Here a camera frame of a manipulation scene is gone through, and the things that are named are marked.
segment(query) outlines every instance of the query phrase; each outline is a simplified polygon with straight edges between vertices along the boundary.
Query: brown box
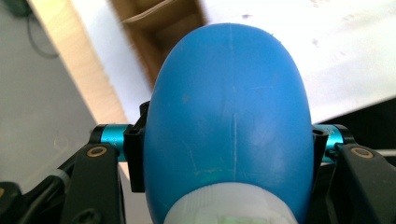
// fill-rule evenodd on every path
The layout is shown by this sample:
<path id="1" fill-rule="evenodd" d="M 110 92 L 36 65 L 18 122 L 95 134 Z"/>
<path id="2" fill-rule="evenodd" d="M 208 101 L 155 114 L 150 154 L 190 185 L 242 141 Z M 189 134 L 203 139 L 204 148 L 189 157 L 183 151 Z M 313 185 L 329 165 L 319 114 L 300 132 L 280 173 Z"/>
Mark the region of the brown box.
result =
<path id="1" fill-rule="evenodd" d="M 112 3 L 152 86 L 175 44 L 205 24 L 194 0 L 112 0 Z"/>

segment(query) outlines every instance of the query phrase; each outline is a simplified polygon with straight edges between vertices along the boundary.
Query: white cap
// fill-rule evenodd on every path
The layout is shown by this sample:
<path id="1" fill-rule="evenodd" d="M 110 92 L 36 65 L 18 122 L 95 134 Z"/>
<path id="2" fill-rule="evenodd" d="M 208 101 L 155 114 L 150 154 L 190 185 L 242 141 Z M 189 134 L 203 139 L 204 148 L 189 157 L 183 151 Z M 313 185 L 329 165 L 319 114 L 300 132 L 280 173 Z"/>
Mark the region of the white cap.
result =
<path id="1" fill-rule="evenodd" d="M 206 186 L 186 194 L 164 224 L 295 224 L 288 206 L 273 193 L 241 183 Z"/>

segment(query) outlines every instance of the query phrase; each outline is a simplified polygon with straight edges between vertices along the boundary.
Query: gray floor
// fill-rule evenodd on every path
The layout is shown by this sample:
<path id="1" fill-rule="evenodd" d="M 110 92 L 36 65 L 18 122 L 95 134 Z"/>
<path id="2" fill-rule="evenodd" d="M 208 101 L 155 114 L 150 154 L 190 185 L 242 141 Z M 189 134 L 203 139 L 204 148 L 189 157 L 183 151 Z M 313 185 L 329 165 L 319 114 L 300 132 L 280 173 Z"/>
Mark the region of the gray floor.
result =
<path id="1" fill-rule="evenodd" d="M 53 53 L 37 21 L 31 28 L 37 45 Z M 84 146 L 94 126 L 61 60 L 34 52 L 26 19 L 0 5 L 0 181 L 29 190 Z"/>

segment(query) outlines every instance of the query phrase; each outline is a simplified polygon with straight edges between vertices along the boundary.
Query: blue object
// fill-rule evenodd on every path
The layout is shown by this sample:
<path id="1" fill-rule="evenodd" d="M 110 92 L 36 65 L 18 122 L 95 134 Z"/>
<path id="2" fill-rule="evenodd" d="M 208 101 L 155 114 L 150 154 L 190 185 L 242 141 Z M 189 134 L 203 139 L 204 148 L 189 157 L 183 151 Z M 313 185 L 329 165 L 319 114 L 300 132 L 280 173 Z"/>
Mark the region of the blue object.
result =
<path id="1" fill-rule="evenodd" d="M 148 109 L 148 208 L 163 223 L 185 194 L 221 182 L 267 189 L 304 223 L 313 180 L 304 84 L 272 35 L 209 25 L 185 36 L 158 76 Z"/>
<path id="2" fill-rule="evenodd" d="M 123 151 L 123 133 L 127 127 L 128 124 L 107 124 L 107 126 L 103 129 L 101 136 L 102 143 L 109 143 L 119 151 L 119 161 L 126 161 Z"/>
<path id="3" fill-rule="evenodd" d="M 325 152 L 327 150 L 330 150 L 334 148 L 336 143 L 341 143 L 344 144 L 344 138 L 341 132 L 335 127 L 334 125 L 331 124 L 316 124 L 314 125 L 315 128 L 322 130 L 323 132 L 326 132 L 329 135 L 329 138 L 327 139 L 327 144 L 325 148 Z M 322 162 L 329 162 L 333 163 L 333 161 L 326 156 L 326 153 L 323 155 Z"/>

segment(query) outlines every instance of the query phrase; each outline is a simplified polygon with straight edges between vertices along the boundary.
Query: brass screw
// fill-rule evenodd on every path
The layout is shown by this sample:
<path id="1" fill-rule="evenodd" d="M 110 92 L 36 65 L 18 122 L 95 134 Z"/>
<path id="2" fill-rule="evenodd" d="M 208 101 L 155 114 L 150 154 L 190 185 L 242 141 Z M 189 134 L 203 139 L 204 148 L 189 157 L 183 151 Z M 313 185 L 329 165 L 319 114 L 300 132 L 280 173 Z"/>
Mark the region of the brass screw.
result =
<path id="1" fill-rule="evenodd" d="M 362 157 L 364 159 L 371 159 L 374 156 L 374 154 L 371 151 L 361 147 L 353 147 L 350 150 L 353 154 Z"/>
<path id="2" fill-rule="evenodd" d="M 4 193 L 6 192 L 5 189 L 0 188 L 0 198 L 3 197 Z"/>
<path id="3" fill-rule="evenodd" d="M 93 147 L 87 152 L 87 156 L 89 157 L 100 157 L 107 152 L 107 148 L 105 147 Z"/>

